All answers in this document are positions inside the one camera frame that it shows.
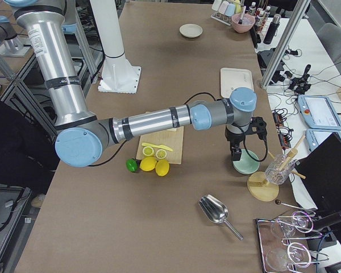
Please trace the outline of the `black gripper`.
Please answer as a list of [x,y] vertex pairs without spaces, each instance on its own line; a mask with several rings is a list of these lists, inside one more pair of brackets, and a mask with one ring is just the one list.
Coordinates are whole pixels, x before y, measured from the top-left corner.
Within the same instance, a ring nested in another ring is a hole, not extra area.
[[226,125],[225,128],[225,137],[229,141],[230,151],[231,151],[231,159],[232,161],[239,161],[242,155],[242,149],[240,148],[240,143],[245,140],[245,133],[249,126],[245,125],[238,128],[235,125]]

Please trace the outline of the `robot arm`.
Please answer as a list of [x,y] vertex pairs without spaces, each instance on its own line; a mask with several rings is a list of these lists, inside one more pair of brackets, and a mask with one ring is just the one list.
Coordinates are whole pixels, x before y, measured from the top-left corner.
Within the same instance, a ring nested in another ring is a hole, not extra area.
[[65,39],[77,31],[74,1],[9,1],[14,17],[27,31],[36,59],[51,96],[59,135],[56,153],[73,167],[95,166],[103,151],[134,137],[192,125],[207,130],[225,125],[233,160],[239,160],[239,144],[252,134],[256,93],[245,87],[232,91],[229,98],[125,117],[98,119],[85,102]]

